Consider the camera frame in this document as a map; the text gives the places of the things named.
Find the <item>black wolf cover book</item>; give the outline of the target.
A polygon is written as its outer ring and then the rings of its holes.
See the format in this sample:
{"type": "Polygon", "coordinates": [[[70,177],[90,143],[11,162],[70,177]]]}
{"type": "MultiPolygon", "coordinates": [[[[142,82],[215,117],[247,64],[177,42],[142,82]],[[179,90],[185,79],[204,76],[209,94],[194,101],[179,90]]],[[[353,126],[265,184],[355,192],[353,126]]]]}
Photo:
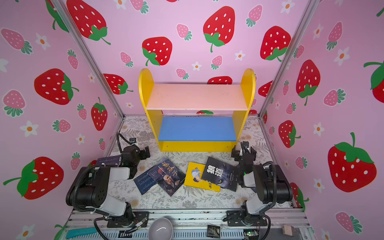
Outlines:
{"type": "Polygon", "coordinates": [[[223,161],[208,157],[202,180],[232,192],[237,191],[239,168],[223,161]]]}

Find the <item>navy blue book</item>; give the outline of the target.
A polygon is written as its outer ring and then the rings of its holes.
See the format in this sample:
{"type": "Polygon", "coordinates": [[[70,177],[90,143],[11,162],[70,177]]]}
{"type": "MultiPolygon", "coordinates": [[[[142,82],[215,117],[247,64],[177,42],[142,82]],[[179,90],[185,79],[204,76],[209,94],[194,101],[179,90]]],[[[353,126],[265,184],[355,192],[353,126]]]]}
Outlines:
{"type": "Polygon", "coordinates": [[[151,169],[148,169],[143,174],[134,179],[134,183],[136,184],[141,195],[144,195],[159,186],[157,182],[149,175],[150,170],[151,169]]]}

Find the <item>dark portrait cover book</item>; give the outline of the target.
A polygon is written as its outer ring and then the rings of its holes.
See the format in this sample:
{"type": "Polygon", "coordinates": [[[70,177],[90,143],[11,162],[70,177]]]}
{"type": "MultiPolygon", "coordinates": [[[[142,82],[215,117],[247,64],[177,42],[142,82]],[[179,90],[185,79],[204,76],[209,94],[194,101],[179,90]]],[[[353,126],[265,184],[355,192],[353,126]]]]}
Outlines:
{"type": "Polygon", "coordinates": [[[148,175],[172,197],[184,184],[186,174],[181,171],[171,160],[163,158],[153,166],[148,175]]]}

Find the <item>yellow cartoon cover book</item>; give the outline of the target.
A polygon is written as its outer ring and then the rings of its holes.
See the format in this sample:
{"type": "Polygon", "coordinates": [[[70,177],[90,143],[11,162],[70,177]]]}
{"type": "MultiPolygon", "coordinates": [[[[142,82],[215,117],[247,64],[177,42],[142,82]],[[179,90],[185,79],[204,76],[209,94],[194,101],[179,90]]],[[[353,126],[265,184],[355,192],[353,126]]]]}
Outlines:
{"type": "Polygon", "coordinates": [[[184,185],[208,191],[220,192],[221,188],[219,186],[202,179],[204,169],[205,165],[190,162],[184,185]]]}

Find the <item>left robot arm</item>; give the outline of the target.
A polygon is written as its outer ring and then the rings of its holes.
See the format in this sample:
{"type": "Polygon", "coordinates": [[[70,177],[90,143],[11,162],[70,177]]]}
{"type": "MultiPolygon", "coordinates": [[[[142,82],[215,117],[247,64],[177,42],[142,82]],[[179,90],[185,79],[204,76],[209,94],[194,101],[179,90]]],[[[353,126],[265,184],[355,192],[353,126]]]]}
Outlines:
{"type": "Polygon", "coordinates": [[[108,188],[115,181],[131,180],[138,172],[140,161],[151,157],[146,146],[140,149],[135,138],[127,140],[117,133],[118,156],[101,158],[90,167],[82,167],[71,185],[66,204],[77,212],[97,213],[111,224],[128,227],[136,221],[136,215],[128,202],[110,194],[108,188]]]}

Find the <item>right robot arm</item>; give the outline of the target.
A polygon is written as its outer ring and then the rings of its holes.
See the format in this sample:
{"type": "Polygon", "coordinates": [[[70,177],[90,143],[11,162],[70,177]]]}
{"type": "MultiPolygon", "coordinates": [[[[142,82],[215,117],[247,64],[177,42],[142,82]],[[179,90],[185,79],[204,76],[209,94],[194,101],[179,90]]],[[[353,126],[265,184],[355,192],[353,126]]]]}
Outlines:
{"type": "Polygon", "coordinates": [[[228,211],[224,221],[229,226],[263,224],[268,210],[293,199],[293,190],[279,165],[273,161],[256,165],[257,151],[249,142],[240,145],[240,150],[232,150],[232,158],[239,163],[239,185],[254,190],[256,195],[244,201],[238,211],[228,211]]]}

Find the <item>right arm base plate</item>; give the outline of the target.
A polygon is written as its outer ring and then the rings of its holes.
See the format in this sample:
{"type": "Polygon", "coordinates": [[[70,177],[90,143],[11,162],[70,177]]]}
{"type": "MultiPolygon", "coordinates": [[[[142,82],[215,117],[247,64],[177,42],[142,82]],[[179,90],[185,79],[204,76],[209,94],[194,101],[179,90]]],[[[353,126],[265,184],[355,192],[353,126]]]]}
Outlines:
{"type": "Polygon", "coordinates": [[[226,211],[223,221],[230,227],[266,227],[268,225],[265,217],[244,214],[240,210],[226,211]]]}

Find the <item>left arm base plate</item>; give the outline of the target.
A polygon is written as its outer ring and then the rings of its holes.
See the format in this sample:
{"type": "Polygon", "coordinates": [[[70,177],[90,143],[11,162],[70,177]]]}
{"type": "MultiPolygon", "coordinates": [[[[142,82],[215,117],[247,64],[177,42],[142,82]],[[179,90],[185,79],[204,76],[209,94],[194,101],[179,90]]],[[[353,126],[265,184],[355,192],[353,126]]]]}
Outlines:
{"type": "Polygon", "coordinates": [[[108,220],[107,228],[133,228],[138,223],[141,223],[140,227],[145,228],[148,224],[149,214],[150,212],[146,211],[134,211],[132,215],[111,217],[108,220]]]}

